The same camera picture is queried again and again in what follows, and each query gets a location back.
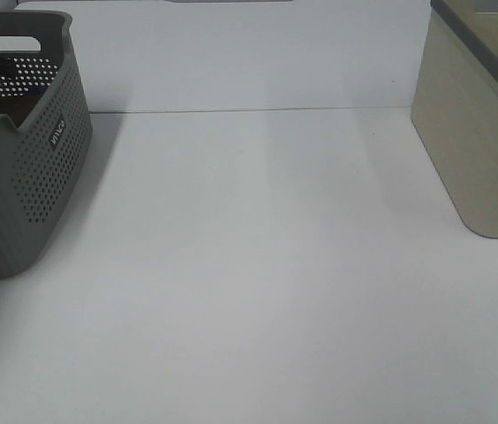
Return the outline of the grey perforated plastic basket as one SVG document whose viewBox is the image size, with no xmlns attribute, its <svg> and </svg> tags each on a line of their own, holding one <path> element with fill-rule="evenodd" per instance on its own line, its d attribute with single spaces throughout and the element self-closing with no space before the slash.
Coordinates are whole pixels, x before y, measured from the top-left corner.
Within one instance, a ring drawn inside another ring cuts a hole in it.
<svg viewBox="0 0 498 424">
<path fill-rule="evenodd" d="M 17 68 L 14 79 L 0 79 L 0 97 L 42 90 L 20 126 L 0 115 L 0 279 L 42 253 L 93 136 L 71 23 L 59 11 L 0 11 L 0 54 Z"/>
</svg>

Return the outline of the beige plastic basket grey rim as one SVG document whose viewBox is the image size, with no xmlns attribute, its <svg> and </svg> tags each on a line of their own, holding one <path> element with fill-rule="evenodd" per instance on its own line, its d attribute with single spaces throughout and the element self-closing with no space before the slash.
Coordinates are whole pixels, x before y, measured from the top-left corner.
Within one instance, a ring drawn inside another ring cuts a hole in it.
<svg viewBox="0 0 498 424">
<path fill-rule="evenodd" d="M 498 1 L 433 1 L 411 121 L 462 223 L 498 239 Z"/>
</svg>

